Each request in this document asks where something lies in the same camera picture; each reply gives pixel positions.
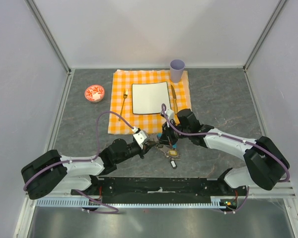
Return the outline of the yellow key tag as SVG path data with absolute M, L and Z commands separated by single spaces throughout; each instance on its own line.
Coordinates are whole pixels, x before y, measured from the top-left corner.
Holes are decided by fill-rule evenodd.
M 178 156 L 178 153 L 177 153 L 177 151 L 175 151 L 175 150 L 169 150 L 168 153 L 169 153 L 169 155 L 172 156 L 172 157 L 177 157 L 177 156 Z

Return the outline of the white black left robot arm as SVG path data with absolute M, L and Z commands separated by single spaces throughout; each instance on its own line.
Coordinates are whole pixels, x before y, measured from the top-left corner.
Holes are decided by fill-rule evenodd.
M 90 157 L 62 156 L 56 149 L 49 150 L 21 169 L 23 190 L 32 200 L 62 189 L 78 189 L 94 195 L 99 190 L 99 183 L 92 176 L 107 175 L 115 171 L 118 164 L 134 156 L 143 159 L 155 145 L 156 142 L 150 139 L 142 145 L 135 139 L 129 144 L 116 139 L 98 155 Z

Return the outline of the black key tag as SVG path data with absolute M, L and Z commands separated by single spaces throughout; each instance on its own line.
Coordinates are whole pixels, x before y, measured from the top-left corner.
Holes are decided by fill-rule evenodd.
M 170 164 L 171 164 L 173 169 L 177 168 L 176 162 L 174 160 L 170 160 Z

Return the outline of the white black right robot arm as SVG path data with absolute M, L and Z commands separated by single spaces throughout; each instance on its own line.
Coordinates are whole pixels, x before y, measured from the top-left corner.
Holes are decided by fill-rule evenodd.
M 160 144 L 174 145 L 179 139 L 188 138 L 194 145 L 219 150 L 245 162 L 244 167 L 229 168 L 221 174 L 217 187 L 223 195 L 243 185 L 256 185 L 270 191 L 277 183 L 290 180 L 287 159 L 266 136 L 250 139 L 224 133 L 211 125 L 201 124 L 190 109 L 175 114 L 162 105 L 161 116 L 166 122 L 162 126 Z

